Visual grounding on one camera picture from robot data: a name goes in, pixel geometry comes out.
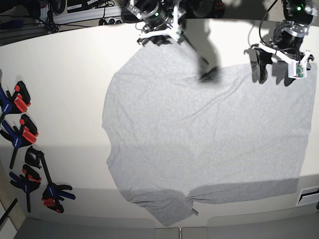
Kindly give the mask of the black strip at table edge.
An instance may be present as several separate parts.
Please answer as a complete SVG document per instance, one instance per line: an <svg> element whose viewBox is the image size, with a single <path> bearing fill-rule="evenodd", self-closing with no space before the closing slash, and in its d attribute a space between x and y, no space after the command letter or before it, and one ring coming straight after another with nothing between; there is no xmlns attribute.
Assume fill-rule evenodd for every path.
<svg viewBox="0 0 319 239"><path fill-rule="evenodd" d="M4 212L4 214L2 215L1 219L0 219L0 226L3 224L3 222L5 221L5 219L9 216L10 212L12 211L12 209L15 207L15 205L17 204L17 198L15 198L12 203L10 204L10 206L7 208L7 210Z"/></svg>

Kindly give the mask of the upper blue orange bar clamp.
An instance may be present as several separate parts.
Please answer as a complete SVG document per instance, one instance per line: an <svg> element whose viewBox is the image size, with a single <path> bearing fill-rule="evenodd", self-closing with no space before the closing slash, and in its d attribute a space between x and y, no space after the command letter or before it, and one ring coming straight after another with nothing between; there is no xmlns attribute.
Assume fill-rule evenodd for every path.
<svg viewBox="0 0 319 239"><path fill-rule="evenodd" d="M14 93L4 92L0 87L1 116L21 114L30 106L30 94L23 81L18 81L14 87Z"/></svg>

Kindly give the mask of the blue orange bar clamp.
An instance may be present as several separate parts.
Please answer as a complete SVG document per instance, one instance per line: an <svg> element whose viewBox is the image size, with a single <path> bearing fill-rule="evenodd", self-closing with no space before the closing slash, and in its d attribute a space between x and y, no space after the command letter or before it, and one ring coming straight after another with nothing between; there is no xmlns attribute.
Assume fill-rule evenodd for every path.
<svg viewBox="0 0 319 239"><path fill-rule="evenodd" d="M10 183L14 187L21 189L26 194L27 211L30 213L31 212L30 194L31 192L39 188L41 184L41 177L28 164L23 165L22 172L24 175L20 174L19 176L17 176L13 172L10 172L9 173L9 176L11 178Z"/></svg>
<svg viewBox="0 0 319 239"><path fill-rule="evenodd" d="M1 116L21 114L30 106L30 94L23 81L18 81L14 87L14 93L4 92L0 87Z"/></svg>
<svg viewBox="0 0 319 239"><path fill-rule="evenodd" d="M10 141L13 145L13 153L9 168L13 169L17 152L22 147L31 146L36 142L38 130L31 118L23 114L19 120L20 128L11 127L5 120L1 122L4 129L0 130L1 136Z"/></svg>

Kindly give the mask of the grey T-shirt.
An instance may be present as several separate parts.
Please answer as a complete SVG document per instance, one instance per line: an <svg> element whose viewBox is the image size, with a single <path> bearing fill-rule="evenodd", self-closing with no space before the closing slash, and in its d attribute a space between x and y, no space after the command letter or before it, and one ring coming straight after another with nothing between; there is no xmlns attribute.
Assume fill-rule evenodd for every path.
<svg viewBox="0 0 319 239"><path fill-rule="evenodd" d="M287 66L207 70L186 43L141 48L112 78L103 129L122 196L168 227L193 203L295 193L315 101L317 66L284 86Z"/></svg>

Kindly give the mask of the large black bar clamp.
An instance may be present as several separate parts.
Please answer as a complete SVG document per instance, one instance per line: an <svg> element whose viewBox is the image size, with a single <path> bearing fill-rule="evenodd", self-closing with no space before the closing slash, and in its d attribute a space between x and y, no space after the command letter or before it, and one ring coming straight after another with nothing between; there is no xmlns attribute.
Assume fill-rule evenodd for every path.
<svg viewBox="0 0 319 239"><path fill-rule="evenodd" d="M45 161L44 153L40 150L30 146L25 154L25 163L31 167L43 169L45 178L47 180L47 186L42 193L43 205L59 214L64 213L64 208L61 204L65 198L75 200L76 196L70 191L73 187L65 184L56 184L52 181L47 163Z"/></svg>

